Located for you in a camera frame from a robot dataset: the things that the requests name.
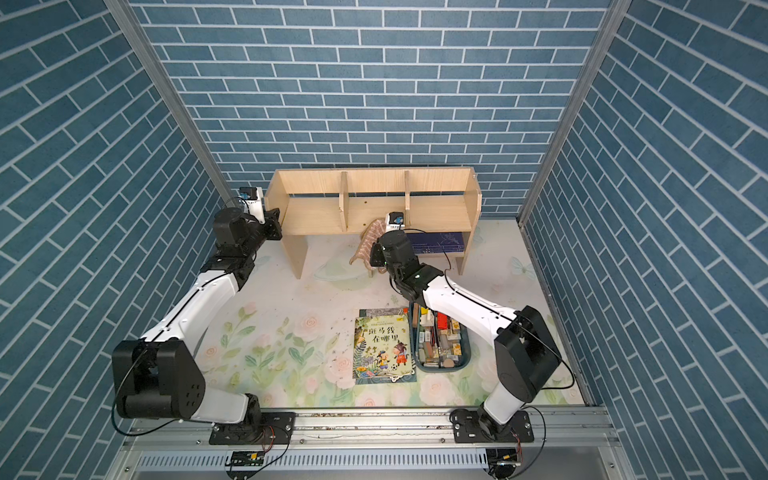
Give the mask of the teal tray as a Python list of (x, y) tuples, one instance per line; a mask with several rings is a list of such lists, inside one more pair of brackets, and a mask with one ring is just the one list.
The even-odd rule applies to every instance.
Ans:
[(427, 373), (459, 371), (471, 360), (468, 329), (446, 315), (450, 329), (439, 330), (437, 313), (415, 302), (409, 304), (411, 353), (415, 366)]

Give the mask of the top blue book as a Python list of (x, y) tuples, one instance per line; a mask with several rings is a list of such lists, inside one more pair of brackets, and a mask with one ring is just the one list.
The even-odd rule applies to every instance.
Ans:
[(460, 232), (408, 232), (407, 237), (417, 255), (462, 253), (465, 250), (464, 238)]

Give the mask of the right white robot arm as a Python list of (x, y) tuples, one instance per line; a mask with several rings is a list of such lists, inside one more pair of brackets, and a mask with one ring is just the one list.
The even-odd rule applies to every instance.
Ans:
[(370, 261), (387, 270), (408, 301), (458, 321), (493, 347), (498, 382), (478, 409), (478, 424), (488, 436), (498, 436), (565, 363), (538, 310), (497, 305), (460, 287), (421, 262), (405, 232), (389, 231), (375, 240)]

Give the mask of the pink striped cloth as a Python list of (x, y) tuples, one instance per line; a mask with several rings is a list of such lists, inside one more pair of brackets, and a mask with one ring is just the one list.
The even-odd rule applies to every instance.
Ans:
[(373, 220), (360, 235), (360, 242), (355, 253), (349, 260), (352, 265), (356, 260), (361, 260), (370, 277), (374, 272), (384, 274), (385, 267), (374, 267), (370, 263), (374, 243), (386, 232), (386, 222), (383, 218)]

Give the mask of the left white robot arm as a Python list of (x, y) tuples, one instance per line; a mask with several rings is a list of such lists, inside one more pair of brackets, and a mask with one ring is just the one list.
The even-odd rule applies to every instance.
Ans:
[(257, 399), (207, 385), (195, 359), (199, 342), (218, 312), (246, 284), (257, 252), (282, 237), (279, 209), (258, 215), (238, 207), (214, 217), (216, 250), (191, 289), (137, 340), (112, 353), (117, 415), (126, 419), (175, 419), (216, 424), (256, 424)]

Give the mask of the red block in tray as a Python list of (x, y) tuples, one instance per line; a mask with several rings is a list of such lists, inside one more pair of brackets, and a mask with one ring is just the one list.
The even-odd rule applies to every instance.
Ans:
[(445, 314), (438, 312), (436, 315), (436, 320), (437, 320), (437, 328), (439, 330), (450, 329), (450, 320)]

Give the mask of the light wooden bookshelf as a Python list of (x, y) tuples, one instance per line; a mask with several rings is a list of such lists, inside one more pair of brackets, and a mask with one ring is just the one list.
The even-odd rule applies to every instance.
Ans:
[(460, 233), (464, 248), (453, 257), (462, 274), (482, 193), (471, 167), (277, 170), (265, 202), (269, 210), (280, 210), (282, 245), (296, 278), (303, 273), (309, 236), (361, 234), (391, 212), (403, 213), (411, 229)]

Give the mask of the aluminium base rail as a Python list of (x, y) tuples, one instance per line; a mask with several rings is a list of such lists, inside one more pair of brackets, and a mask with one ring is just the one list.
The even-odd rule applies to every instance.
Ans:
[[(139, 421), (109, 479), (493, 479), (485, 451), (513, 449), (511, 479), (632, 479), (619, 435), (601, 407), (529, 406), (494, 442), (455, 407), (270, 410), (277, 424), (253, 445), (213, 445), (215, 428)], [(265, 453), (261, 467), (228, 470), (234, 451)]]

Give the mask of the colourful children's picture book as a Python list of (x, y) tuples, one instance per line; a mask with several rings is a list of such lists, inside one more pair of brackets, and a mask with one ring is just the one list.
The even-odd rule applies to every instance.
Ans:
[(408, 308), (361, 309), (355, 320), (353, 378), (357, 385), (416, 381)]

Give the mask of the left green circuit board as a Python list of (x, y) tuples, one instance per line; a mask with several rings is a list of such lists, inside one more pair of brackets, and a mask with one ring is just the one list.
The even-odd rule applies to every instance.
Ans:
[(261, 451), (234, 451), (225, 463), (228, 470), (235, 468), (253, 469), (264, 464), (265, 453)]

